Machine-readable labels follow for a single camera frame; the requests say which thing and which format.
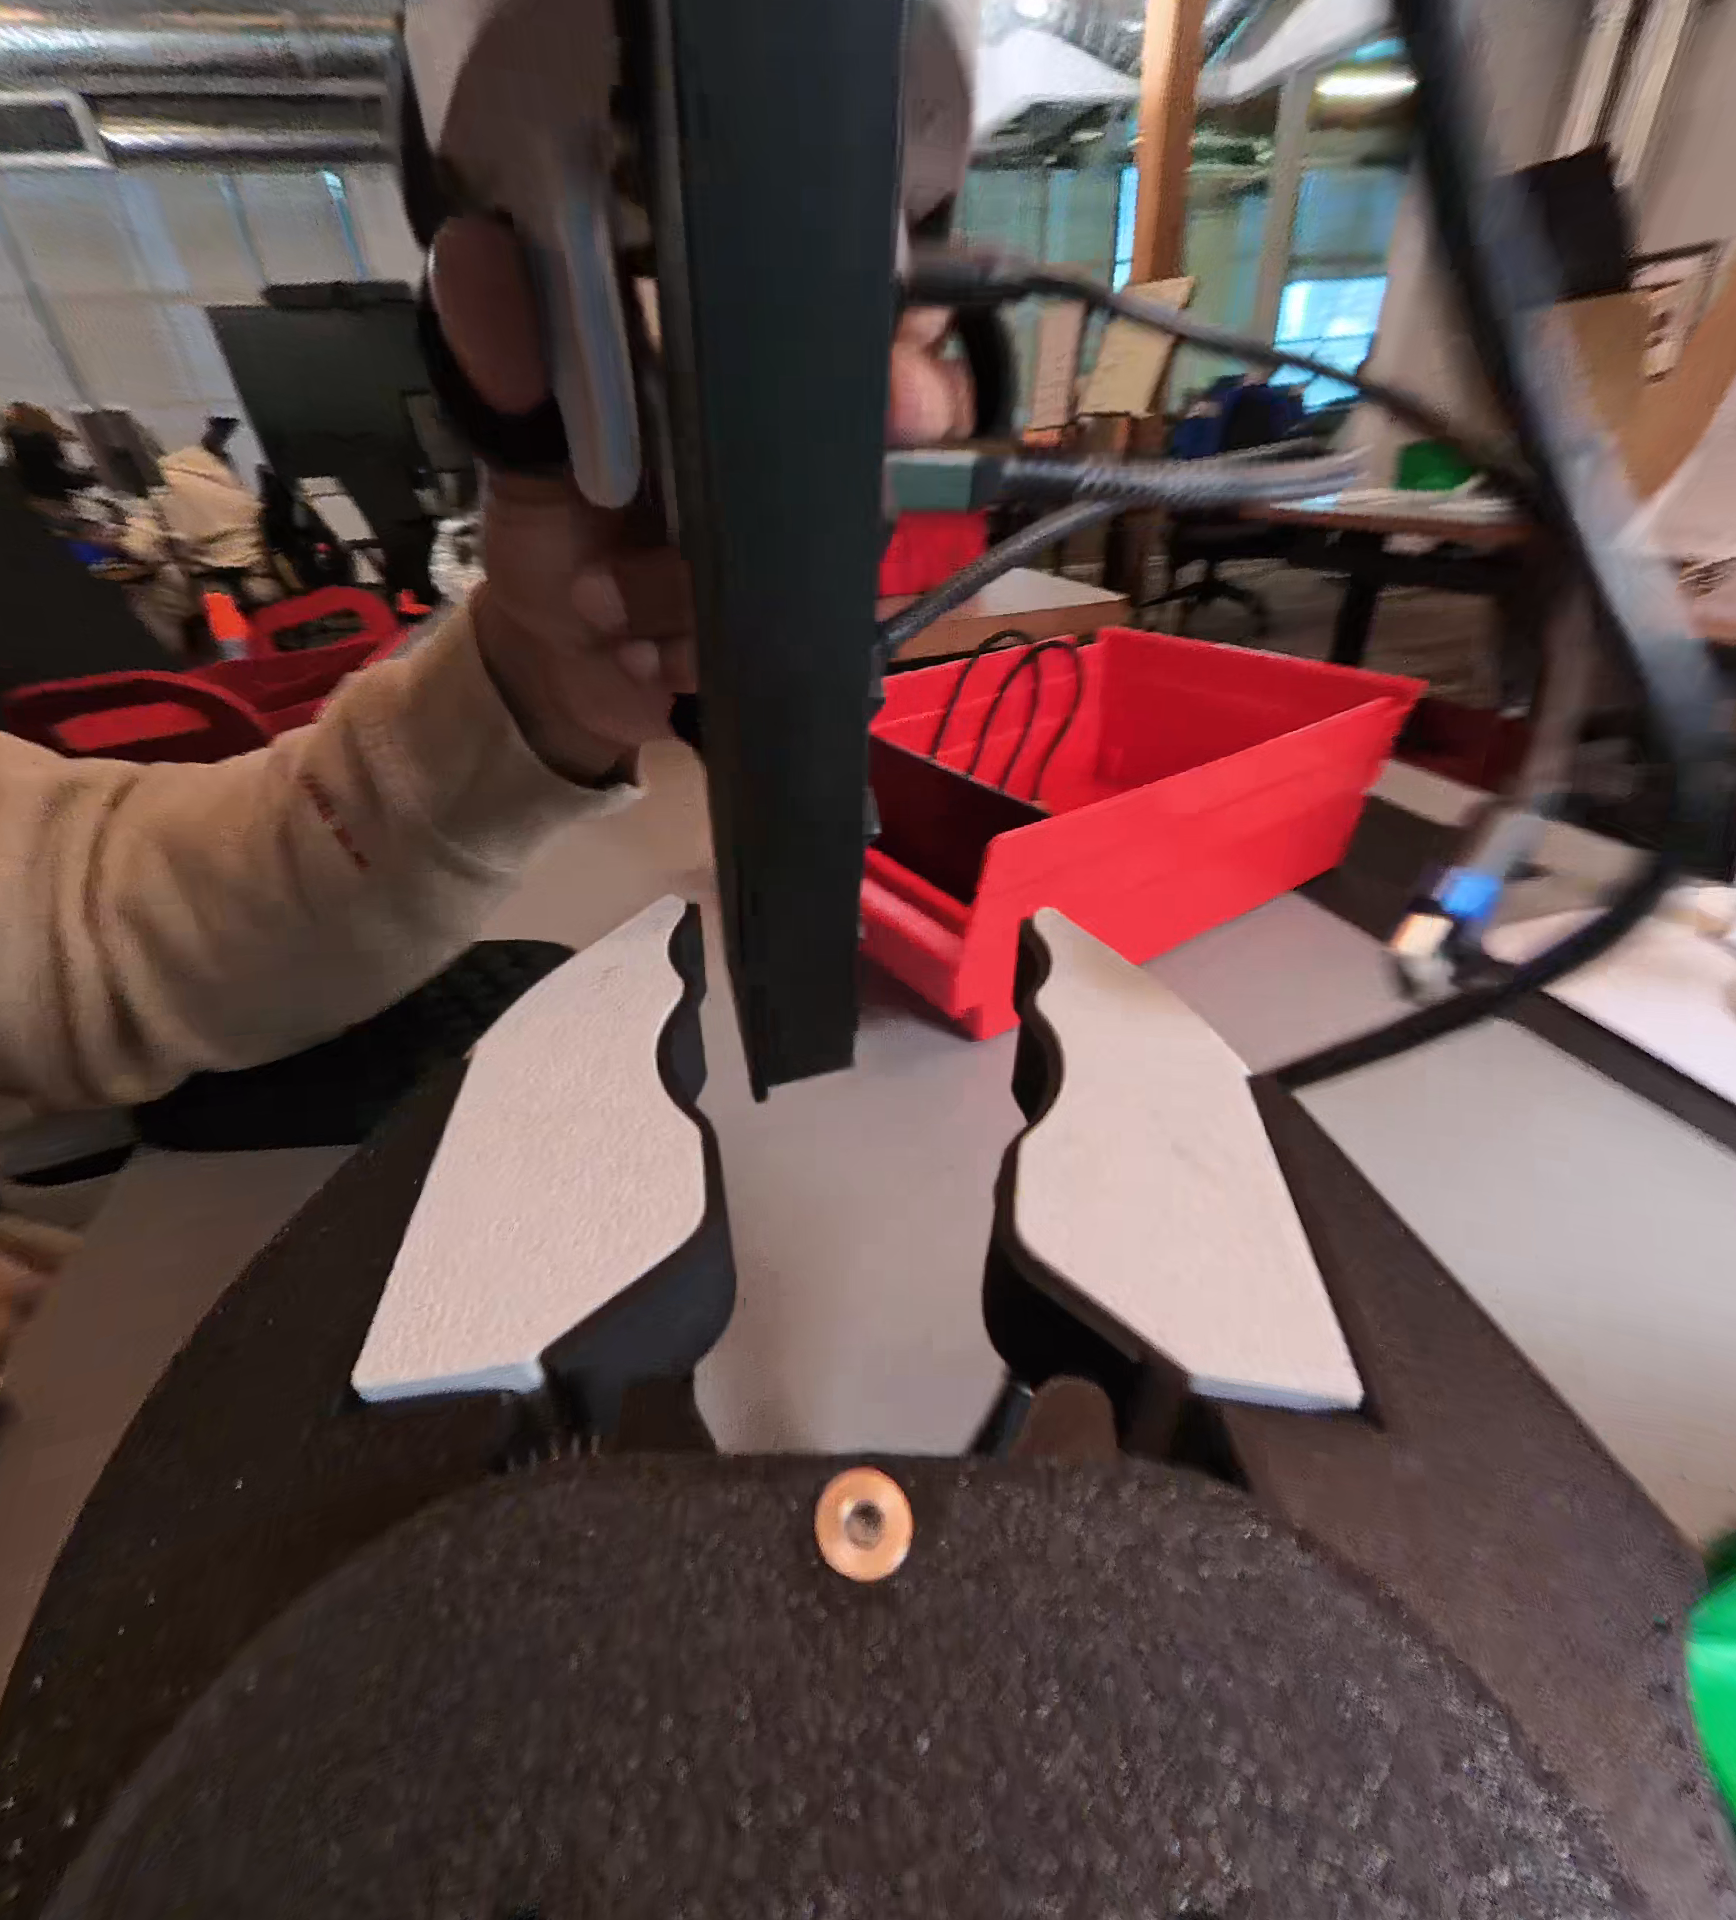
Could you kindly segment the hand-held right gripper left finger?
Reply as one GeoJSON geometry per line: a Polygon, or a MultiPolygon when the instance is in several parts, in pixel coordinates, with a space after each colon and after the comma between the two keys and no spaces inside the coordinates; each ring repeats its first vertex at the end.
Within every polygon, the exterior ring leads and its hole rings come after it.
{"type": "Polygon", "coordinates": [[[702,913],[664,896],[472,1045],[352,1362],[360,1401],[546,1396],[617,1427],[632,1389],[691,1382],[738,1298],[705,985],[702,913]]]}

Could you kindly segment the person's left forearm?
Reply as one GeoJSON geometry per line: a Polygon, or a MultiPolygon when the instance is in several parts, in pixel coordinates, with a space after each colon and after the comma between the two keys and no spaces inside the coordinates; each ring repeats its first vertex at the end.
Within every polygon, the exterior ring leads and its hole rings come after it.
{"type": "Polygon", "coordinates": [[[209,764],[0,732],[0,1095],[129,1106],[330,1039],[429,980],[558,831],[637,793],[643,641],[492,603],[209,764]]]}

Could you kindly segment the red plastic bin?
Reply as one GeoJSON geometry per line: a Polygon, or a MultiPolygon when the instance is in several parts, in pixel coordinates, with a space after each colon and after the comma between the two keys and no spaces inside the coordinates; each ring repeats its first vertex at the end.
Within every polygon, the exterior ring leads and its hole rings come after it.
{"type": "Polygon", "coordinates": [[[966,1037],[995,1037],[1033,911],[1148,961],[1335,867],[1426,687],[1130,627],[896,671],[872,737],[1049,818],[987,847],[971,906],[869,847],[860,953],[966,1037]]]}

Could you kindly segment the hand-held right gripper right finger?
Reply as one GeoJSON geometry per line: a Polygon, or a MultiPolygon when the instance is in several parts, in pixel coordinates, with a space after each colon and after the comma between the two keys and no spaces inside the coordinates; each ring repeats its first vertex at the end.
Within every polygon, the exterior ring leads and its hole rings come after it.
{"type": "Polygon", "coordinates": [[[1366,1387],[1240,1053],[1062,911],[1019,925],[1015,1100],[991,1249],[1119,1355],[1208,1399],[1366,1387]]]}

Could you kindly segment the black seven-port usb hub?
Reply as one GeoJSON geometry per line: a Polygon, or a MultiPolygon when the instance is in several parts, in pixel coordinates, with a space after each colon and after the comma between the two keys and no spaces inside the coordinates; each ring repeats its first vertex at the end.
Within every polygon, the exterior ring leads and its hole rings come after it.
{"type": "Polygon", "coordinates": [[[756,1097],[855,1053],[901,3],[648,8],[698,732],[756,1097]]]}

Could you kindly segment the black display board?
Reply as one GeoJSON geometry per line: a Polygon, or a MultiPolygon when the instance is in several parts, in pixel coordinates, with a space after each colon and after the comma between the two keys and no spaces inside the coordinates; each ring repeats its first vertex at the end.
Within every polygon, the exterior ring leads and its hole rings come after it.
{"type": "Polygon", "coordinates": [[[279,283],[213,301],[205,319],[268,470],[300,493],[335,481],[389,591],[434,603],[435,527],[472,506],[473,460],[429,375],[413,289],[279,283]]]}

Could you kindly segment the black bumpy wrist rest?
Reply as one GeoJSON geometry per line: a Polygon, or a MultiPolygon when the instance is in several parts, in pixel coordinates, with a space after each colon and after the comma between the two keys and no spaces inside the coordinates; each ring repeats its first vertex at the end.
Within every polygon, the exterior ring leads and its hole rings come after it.
{"type": "Polygon", "coordinates": [[[189,1074],[131,1110],[139,1144],[179,1153],[356,1146],[574,955],[555,941],[480,939],[379,1013],[256,1067],[189,1074]]]}

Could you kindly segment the red handled crate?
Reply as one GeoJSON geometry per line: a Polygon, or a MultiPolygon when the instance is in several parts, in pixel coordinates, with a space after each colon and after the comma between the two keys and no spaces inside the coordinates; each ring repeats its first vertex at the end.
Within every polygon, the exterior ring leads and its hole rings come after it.
{"type": "Polygon", "coordinates": [[[240,693],[164,670],[19,686],[0,712],[9,734],[66,758],[215,764],[274,739],[240,693]]]}
{"type": "Polygon", "coordinates": [[[434,606],[407,590],[387,599],[372,587],[333,585],[245,610],[209,587],[202,610],[215,657],[189,674],[278,728],[283,709],[319,708],[343,678],[391,656],[434,606]]]}

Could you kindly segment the person's left hand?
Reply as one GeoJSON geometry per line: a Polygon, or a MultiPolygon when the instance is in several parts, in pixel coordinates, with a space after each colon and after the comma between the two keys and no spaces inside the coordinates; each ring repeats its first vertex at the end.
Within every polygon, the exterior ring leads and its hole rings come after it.
{"type": "MultiPolygon", "coordinates": [[[[513,230],[484,213],[435,232],[429,296],[472,399],[505,434],[551,401],[542,319],[513,230]]],[[[696,690],[696,617],[683,554],[632,509],[593,506],[562,467],[485,465],[475,647],[546,768],[607,788],[639,772],[696,690]]]]}

